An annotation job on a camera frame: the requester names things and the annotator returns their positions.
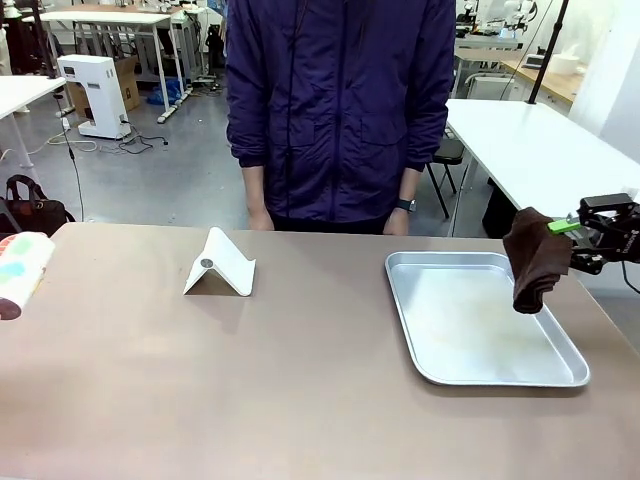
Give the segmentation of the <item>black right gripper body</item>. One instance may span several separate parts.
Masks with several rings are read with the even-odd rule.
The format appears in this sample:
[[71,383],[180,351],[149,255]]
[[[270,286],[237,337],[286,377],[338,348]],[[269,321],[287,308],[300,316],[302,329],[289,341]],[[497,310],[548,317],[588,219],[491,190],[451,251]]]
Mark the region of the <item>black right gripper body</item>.
[[640,204],[627,193],[585,197],[577,213],[583,225],[578,241],[607,248],[607,263],[640,264]]

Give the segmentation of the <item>brown cloth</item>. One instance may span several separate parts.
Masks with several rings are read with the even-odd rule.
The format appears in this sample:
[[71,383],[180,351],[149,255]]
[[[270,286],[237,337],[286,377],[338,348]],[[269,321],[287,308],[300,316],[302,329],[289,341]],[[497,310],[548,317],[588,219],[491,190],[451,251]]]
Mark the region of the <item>brown cloth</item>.
[[551,292],[569,272],[573,242],[553,234],[552,222],[532,207],[518,211],[503,246],[514,277],[513,308],[521,314],[537,314],[543,295]]

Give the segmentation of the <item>lint roller with pink frame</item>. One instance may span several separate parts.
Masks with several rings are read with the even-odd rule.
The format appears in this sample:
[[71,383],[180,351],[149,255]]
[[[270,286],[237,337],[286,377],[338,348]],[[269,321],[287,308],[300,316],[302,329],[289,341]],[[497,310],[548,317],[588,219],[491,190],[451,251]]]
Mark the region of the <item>lint roller with pink frame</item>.
[[0,240],[0,320],[15,320],[22,314],[54,249],[54,242],[39,232],[21,232]]

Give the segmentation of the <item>person's left forearm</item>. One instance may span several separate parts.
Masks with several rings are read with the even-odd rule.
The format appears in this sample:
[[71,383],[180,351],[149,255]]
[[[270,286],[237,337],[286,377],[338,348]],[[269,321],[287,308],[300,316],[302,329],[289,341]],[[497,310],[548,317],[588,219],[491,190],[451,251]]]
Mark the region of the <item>person's left forearm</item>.
[[404,169],[398,195],[400,200],[413,201],[415,199],[421,175],[421,171],[413,168]]

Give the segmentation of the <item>person's left hand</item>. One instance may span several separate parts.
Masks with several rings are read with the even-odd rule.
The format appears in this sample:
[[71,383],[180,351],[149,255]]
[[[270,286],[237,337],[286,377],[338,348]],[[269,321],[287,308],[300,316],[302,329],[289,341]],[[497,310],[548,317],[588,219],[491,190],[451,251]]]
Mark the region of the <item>person's left hand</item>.
[[409,217],[407,210],[396,208],[387,219],[383,234],[392,236],[406,236],[409,233]]

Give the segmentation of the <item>person's right hand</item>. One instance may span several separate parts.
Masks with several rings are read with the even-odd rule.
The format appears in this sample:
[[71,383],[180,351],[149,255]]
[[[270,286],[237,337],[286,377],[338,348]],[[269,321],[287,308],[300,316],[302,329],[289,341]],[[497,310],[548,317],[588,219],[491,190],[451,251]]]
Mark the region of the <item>person's right hand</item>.
[[256,231],[273,231],[273,220],[262,200],[251,201],[247,204],[249,227]]

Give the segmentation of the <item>wooden top table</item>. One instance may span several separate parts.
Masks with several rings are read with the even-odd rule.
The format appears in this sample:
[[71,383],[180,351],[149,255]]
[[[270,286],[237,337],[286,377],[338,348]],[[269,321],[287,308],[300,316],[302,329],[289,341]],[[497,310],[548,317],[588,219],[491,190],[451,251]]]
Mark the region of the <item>wooden top table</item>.
[[[525,68],[518,59],[501,60],[500,63],[508,74],[513,74],[516,79],[522,80],[530,88],[533,88],[539,73],[538,70]],[[540,91],[564,103],[572,104],[584,80],[585,72],[586,70],[580,65],[578,71],[570,75],[546,73]]]

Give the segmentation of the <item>silver metal tray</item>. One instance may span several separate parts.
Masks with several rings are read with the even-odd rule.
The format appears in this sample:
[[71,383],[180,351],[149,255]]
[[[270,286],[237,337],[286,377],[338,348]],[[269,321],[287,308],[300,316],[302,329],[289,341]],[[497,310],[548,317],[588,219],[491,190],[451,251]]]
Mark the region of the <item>silver metal tray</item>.
[[581,388],[590,368],[548,308],[513,309],[513,274],[494,252],[406,251],[385,261],[416,370],[448,386]]

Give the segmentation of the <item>white cabinet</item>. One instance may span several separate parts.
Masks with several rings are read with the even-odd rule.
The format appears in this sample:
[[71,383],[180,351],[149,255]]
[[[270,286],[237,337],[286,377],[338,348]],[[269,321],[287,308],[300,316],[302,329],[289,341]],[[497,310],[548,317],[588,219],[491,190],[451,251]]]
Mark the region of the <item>white cabinet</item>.
[[522,87],[509,75],[472,75],[466,80],[467,98],[475,100],[521,101]]

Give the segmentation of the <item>white tissue roll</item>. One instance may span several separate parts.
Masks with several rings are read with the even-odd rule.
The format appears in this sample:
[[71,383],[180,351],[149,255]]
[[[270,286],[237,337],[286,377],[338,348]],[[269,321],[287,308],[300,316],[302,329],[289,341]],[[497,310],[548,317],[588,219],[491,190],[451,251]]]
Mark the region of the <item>white tissue roll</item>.
[[555,75],[574,75],[581,65],[580,56],[577,54],[578,43],[570,45],[560,53],[554,53],[549,61],[547,70]]

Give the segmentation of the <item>black slanted pole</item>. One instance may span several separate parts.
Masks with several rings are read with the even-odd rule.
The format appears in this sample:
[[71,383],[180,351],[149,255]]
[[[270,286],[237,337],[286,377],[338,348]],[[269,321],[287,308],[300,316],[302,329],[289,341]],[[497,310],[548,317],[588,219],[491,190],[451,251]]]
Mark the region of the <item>black slanted pole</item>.
[[528,98],[528,100],[526,101],[527,104],[529,105],[534,105],[536,103],[536,99],[538,96],[538,93],[541,89],[543,80],[544,80],[544,76],[546,74],[547,68],[549,66],[551,57],[553,55],[553,51],[556,47],[556,43],[557,40],[559,38],[562,26],[563,26],[563,22],[564,22],[564,18],[568,9],[568,5],[569,5],[569,1],[570,0],[562,0],[562,4],[560,6],[559,12],[558,12],[558,16],[556,18],[556,21],[553,25],[553,29],[552,29],[552,34],[549,40],[549,44],[547,46],[546,52],[544,54],[543,60],[542,60],[542,64],[540,66],[540,69],[538,71],[536,80],[534,82],[533,88],[531,89],[531,93],[530,96]]

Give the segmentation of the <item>person in navy jacket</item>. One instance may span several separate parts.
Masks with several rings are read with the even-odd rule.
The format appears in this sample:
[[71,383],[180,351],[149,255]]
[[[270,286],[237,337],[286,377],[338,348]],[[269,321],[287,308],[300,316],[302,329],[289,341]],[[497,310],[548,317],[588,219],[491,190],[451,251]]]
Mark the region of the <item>person in navy jacket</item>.
[[440,146],[454,0],[229,0],[227,136],[266,210],[377,220]]

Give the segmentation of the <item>white machine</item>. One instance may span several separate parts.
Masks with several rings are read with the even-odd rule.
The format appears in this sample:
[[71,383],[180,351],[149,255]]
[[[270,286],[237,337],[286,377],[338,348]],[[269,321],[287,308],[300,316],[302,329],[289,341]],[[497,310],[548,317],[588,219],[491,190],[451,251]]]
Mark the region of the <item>white machine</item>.
[[131,133],[112,58],[71,54],[57,59],[67,84],[84,89],[92,118],[78,125],[80,135],[122,140]]

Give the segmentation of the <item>black tripod stand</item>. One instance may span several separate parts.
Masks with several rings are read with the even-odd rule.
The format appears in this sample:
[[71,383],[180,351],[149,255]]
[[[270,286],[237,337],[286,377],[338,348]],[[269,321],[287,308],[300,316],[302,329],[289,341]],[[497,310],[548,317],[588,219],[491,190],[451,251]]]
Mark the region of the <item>black tripod stand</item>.
[[44,60],[45,69],[49,79],[55,79],[56,74],[51,59],[51,52],[47,40],[45,39],[44,28],[40,17],[39,0],[30,0],[34,30],[38,41],[39,49]]

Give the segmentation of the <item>small white table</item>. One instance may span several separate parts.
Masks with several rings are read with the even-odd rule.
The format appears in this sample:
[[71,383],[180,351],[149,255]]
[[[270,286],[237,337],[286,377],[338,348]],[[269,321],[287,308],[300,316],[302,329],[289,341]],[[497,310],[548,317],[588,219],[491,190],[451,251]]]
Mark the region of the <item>small white table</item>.
[[63,87],[64,78],[46,76],[0,76],[0,149],[9,149],[17,155],[22,168],[33,168],[22,139],[14,113],[41,97]]

